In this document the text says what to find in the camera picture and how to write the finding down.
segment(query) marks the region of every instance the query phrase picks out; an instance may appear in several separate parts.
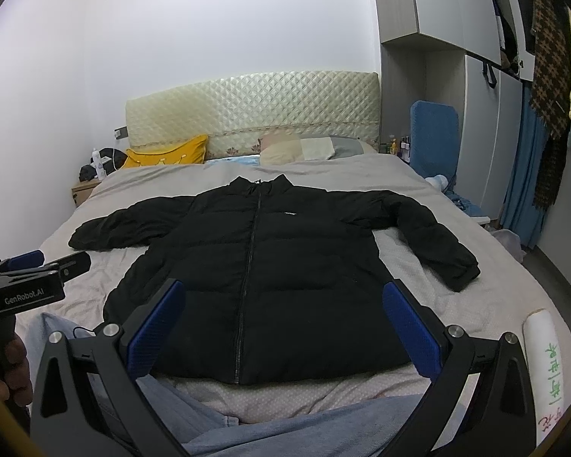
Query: blue gripper pad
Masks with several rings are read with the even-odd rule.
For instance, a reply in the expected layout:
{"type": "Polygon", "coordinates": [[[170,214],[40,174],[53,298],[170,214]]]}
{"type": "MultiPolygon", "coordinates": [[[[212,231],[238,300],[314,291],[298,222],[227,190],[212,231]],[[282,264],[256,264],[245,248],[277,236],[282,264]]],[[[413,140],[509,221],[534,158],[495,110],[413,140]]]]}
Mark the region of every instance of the blue gripper pad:
{"type": "Polygon", "coordinates": [[[391,281],[383,288],[383,310],[416,370],[433,382],[442,371],[444,346],[440,345],[411,302],[414,301],[417,308],[422,306],[403,283],[397,282],[391,281]]]}
{"type": "Polygon", "coordinates": [[[28,268],[38,268],[44,263],[42,251],[32,251],[21,256],[11,257],[8,260],[8,271],[26,270],[28,268]]]}
{"type": "Polygon", "coordinates": [[[167,280],[154,297],[133,311],[123,325],[121,355],[132,380],[150,372],[169,332],[184,310],[186,293],[177,280],[167,280]]]}

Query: bottle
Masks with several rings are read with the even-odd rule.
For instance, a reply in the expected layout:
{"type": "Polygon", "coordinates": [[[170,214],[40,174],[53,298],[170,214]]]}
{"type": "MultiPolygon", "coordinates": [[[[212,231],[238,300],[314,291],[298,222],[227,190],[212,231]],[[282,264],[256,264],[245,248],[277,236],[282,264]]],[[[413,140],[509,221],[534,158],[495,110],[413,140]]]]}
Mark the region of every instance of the bottle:
{"type": "Polygon", "coordinates": [[[402,139],[402,160],[406,163],[410,162],[410,137],[406,136],[402,139]]]}
{"type": "Polygon", "coordinates": [[[391,147],[389,148],[390,155],[397,155],[397,139],[394,137],[391,147]]]}
{"type": "Polygon", "coordinates": [[[97,149],[93,149],[93,153],[91,155],[93,159],[93,167],[97,172],[97,179],[102,181],[106,178],[106,171],[104,170],[104,165],[102,164],[102,157],[99,154],[97,149]]]}

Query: quilted headboard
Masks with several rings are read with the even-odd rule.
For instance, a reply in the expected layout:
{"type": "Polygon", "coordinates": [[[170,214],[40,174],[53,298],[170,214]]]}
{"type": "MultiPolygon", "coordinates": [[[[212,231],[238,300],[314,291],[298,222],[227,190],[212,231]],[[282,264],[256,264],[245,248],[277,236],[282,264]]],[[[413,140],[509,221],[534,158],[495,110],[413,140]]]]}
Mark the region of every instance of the quilted headboard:
{"type": "Polygon", "coordinates": [[[148,152],[209,135],[207,159],[259,152],[269,132],[356,137],[377,147],[372,72],[270,72],[180,86],[126,103],[131,148],[148,152]]]}

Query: blue chair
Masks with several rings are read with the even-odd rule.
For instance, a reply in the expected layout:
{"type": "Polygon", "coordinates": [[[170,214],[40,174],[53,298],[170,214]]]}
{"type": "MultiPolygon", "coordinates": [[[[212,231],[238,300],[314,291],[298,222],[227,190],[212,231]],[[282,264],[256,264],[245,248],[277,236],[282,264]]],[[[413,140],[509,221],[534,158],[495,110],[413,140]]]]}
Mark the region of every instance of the blue chair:
{"type": "Polygon", "coordinates": [[[452,106],[417,101],[410,107],[410,166],[423,178],[444,175],[448,187],[444,194],[479,224],[490,222],[484,212],[456,194],[459,160],[459,120],[452,106]]]}

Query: jacket zipper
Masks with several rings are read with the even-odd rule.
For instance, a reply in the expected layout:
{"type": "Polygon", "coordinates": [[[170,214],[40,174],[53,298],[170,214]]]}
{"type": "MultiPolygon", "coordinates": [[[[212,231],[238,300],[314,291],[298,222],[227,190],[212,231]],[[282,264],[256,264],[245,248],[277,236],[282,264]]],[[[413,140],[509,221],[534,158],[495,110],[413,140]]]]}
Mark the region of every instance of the jacket zipper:
{"type": "Polygon", "coordinates": [[[248,249],[248,260],[247,267],[245,269],[244,282],[241,287],[241,298],[239,300],[239,328],[237,331],[237,340],[235,347],[235,384],[239,384],[239,375],[241,374],[241,348],[244,341],[244,303],[245,296],[247,295],[248,282],[250,278],[250,268],[251,260],[254,254],[254,236],[256,234],[256,224],[258,220],[258,213],[260,212],[260,198],[262,193],[260,192],[260,181],[258,181],[258,204],[256,206],[256,212],[254,213],[254,218],[251,225],[251,236],[250,236],[250,247],[248,249]]]}

